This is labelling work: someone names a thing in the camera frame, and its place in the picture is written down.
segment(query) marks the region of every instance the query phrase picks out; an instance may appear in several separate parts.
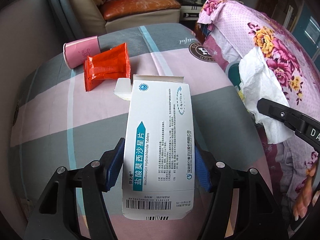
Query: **floral fabric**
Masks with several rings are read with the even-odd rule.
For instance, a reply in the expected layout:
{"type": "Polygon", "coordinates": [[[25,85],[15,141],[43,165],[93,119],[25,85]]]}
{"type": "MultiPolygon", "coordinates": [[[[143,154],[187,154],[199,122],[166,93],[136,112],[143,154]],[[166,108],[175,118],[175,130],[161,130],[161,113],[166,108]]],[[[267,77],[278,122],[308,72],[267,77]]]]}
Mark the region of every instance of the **floral fabric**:
{"type": "MultiPolygon", "coordinates": [[[[319,71],[302,46],[283,26],[262,13],[231,0],[207,0],[200,12],[198,23],[217,28],[242,58],[254,46],[260,47],[290,107],[320,121],[319,71]]],[[[215,33],[212,31],[207,39],[210,42],[204,43],[208,52],[217,51],[217,46],[210,48],[210,44],[216,45],[216,42],[212,42],[215,33]]],[[[229,61],[227,54],[222,54],[222,57],[229,61]]],[[[274,172],[274,163],[281,165],[283,175],[280,188],[283,193],[285,189],[286,197],[292,205],[304,185],[311,163],[317,159],[317,153],[296,136],[283,142],[283,145],[284,151],[278,151],[277,155],[274,147],[264,145],[264,148],[266,156],[274,158],[270,161],[270,172],[274,172]]]]}

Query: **orange snack package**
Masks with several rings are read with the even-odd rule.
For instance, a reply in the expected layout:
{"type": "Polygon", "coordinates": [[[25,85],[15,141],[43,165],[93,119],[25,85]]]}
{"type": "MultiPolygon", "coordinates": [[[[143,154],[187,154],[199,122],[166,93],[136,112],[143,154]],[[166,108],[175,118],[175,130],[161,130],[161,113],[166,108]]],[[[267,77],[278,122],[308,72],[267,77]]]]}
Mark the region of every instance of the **orange snack package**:
{"type": "Polygon", "coordinates": [[[93,57],[88,56],[84,62],[85,91],[91,91],[105,79],[130,78],[130,72],[127,43],[93,57]]]}

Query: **metal pin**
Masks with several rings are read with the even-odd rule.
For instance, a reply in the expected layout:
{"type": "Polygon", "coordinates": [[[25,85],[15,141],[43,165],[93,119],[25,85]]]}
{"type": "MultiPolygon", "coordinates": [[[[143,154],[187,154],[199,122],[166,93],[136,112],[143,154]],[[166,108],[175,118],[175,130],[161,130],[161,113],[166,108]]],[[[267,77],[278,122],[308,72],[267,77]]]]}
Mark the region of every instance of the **metal pin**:
{"type": "Polygon", "coordinates": [[[224,168],[224,166],[226,166],[223,162],[217,162],[216,165],[218,168],[224,168]]]}
{"type": "Polygon", "coordinates": [[[258,171],[255,168],[251,168],[250,173],[253,175],[256,175],[256,174],[258,174],[258,171]]]}
{"type": "Polygon", "coordinates": [[[100,162],[99,161],[93,161],[91,163],[91,167],[95,168],[95,167],[98,167],[100,165],[100,162]]]}
{"type": "Polygon", "coordinates": [[[64,173],[66,171],[66,169],[64,167],[59,167],[57,169],[57,173],[61,174],[61,173],[64,173]]]}

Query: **brown leather seat cushion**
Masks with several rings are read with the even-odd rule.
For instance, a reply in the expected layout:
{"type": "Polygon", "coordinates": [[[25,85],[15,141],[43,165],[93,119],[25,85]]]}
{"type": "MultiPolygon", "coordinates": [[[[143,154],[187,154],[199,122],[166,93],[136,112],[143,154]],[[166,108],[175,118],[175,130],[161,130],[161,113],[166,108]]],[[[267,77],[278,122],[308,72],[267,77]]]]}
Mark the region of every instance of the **brown leather seat cushion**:
{"type": "Polygon", "coordinates": [[[180,8],[176,0],[111,0],[101,5],[100,12],[106,21],[111,21],[128,15],[180,8]]]}

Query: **white tissue paper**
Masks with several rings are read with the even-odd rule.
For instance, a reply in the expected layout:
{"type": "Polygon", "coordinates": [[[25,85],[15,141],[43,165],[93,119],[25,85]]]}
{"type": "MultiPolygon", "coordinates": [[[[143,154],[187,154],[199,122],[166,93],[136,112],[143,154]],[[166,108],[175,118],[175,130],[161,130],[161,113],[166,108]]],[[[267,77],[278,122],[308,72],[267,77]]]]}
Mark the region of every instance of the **white tissue paper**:
{"type": "Polygon", "coordinates": [[[240,88],[245,107],[254,114],[256,123],[262,123],[268,144],[281,143],[293,136],[293,131],[282,122],[260,114],[258,100],[266,98],[289,107],[275,74],[268,68],[259,47],[255,47],[240,60],[240,88]]]}

